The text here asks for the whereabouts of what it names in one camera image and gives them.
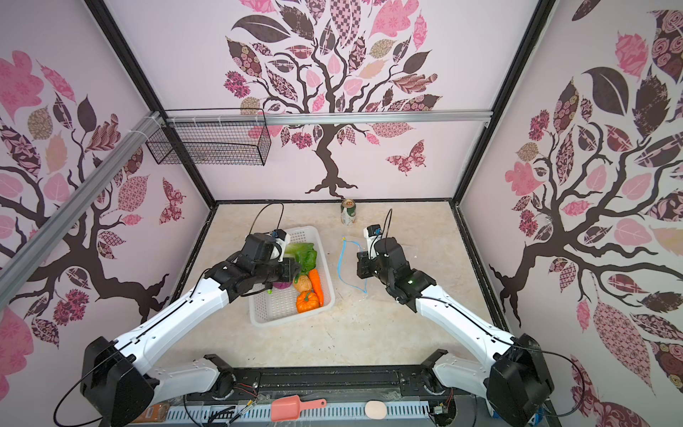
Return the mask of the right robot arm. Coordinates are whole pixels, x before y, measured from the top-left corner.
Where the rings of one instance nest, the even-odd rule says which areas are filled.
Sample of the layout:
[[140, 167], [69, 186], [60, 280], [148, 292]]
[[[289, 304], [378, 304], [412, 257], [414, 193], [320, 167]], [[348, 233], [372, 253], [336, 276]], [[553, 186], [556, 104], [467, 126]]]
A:
[[459, 304], [435, 279], [410, 266], [395, 238], [368, 237], [366, 244], [357, 255], [358, 276], [379, 279], [398, 304], [442, 327], [474, 356], [438, 357], [431, 371], [439, 383], [484, 398], [510, 426], [527, 425], [554, 390], [537, 341], [513, 336]]

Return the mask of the orange pumpkin toy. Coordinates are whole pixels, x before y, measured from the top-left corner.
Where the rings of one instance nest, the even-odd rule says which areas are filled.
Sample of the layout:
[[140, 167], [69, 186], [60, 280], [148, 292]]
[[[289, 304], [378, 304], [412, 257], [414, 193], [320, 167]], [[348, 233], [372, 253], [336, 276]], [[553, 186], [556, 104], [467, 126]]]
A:
[[298, 313], [305, 313], [320, 308], [321, 302], [315, 291], [308, 290], [300, 293], [297, 297], [295, 306]]

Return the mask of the brown wrinkled bread toy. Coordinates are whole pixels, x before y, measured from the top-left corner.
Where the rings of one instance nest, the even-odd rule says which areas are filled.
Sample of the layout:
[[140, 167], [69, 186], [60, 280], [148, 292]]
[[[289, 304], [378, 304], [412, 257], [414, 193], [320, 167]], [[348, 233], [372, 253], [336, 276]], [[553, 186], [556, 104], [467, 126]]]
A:
[[298, 293], [309, 292], [313, 290], [311, 280], [307, 275], [300, 275], [297, 280], [293, 282], [293, 287]]

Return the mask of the clear zip top bag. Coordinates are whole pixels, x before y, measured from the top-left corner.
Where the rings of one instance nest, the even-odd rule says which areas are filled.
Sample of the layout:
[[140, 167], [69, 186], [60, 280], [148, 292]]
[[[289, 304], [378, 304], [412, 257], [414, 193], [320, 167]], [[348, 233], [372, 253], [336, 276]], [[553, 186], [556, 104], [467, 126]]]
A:
[[366, 240], [363, 238], [342, 236], [335, 275], [341, 286], [348, 290], [354, 299], [378, 300], [382, 291], [381, 283], [373, 277], [361, 279], [358, 275], [359, 255], [366, 249]]

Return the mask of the white plastic perforated basket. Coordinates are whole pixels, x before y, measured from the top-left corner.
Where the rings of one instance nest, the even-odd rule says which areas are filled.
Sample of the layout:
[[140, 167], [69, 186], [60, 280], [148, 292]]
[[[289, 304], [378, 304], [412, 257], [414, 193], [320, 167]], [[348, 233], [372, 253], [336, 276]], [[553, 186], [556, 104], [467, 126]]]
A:
[[334, 285], [318, 230], [302, 226], [285, 230], [284, 259], [293, 261], [301, 271], [279, 279], [273, 288], [254, 288], [249, 297], [249, 315], [256, 327], [275, 327], [287, 322], [307, 320], [330, 311], [336, 303]]

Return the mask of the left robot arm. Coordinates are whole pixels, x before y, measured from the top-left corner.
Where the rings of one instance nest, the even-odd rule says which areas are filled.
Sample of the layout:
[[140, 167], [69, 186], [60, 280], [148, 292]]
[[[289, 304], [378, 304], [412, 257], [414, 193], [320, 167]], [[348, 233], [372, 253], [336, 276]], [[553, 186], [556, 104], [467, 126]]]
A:
[[113, 341], [99, 337], [90, 343], [80, 392], [102, 425], [129, 425], [148, 407], [192, 393], [228, 397], [236, 379], [220, 357], [207, 354], [166, 368], [158, 361], [203, 320], [251, 295], [254, 286], [293, 280], [302, 267], [285, 256], [290, 241], [283, 229], [248, 235], [241, 250], [207, 269], [192, 290], [156, 316]]

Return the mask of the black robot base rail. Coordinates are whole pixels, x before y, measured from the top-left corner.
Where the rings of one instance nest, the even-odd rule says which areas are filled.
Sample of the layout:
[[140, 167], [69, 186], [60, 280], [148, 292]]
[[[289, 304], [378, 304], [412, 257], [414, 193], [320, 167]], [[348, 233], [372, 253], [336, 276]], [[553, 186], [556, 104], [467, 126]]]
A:
[[133, 359], [115, 356], [84, 364], [82, 395], [111, 426], [126, 426], [158, 402], [198, 394], [202, 400], [277, 400], [289, 395], [326, 400], [480, 396], [503, 421], [523, 426], [554, 390], [544, 357], [513, 350], [490, 367], [436, 350], [420, 365], [233, 368], [215, 354], [144, 374]]

